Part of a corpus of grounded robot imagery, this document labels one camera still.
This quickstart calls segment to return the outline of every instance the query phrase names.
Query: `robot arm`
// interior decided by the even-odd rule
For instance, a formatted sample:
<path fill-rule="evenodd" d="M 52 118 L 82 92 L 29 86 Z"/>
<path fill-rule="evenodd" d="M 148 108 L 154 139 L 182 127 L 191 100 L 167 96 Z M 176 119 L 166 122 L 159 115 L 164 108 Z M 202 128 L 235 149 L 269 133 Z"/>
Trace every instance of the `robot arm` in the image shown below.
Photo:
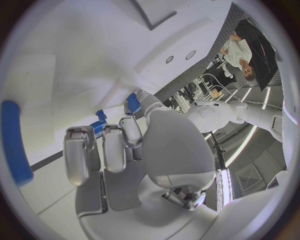
<path fill-rule="evenodd" d="M 200 100 L 185 114 L 201 133 L 223 128 L 229 122 L 249 124 L 269 131 L 282 142 L 283 114 L 281 111 L 248 106 L 245 102 Z"/>

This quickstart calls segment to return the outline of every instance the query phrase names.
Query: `person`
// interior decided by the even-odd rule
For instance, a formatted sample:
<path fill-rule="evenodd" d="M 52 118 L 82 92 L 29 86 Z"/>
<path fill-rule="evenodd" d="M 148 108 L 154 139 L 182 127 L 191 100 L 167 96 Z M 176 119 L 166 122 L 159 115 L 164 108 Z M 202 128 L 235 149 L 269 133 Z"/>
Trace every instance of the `person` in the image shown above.
<path fill-rule="evenodd" d="M 238 35 L 231 34 L 230 39 L 220 49 L 225 60 L 232 66 L 239 68 L 247 81 L 255 79 L 253 68 L 249 66 L 252 58 L 252 52 L 245 39 Z"/>

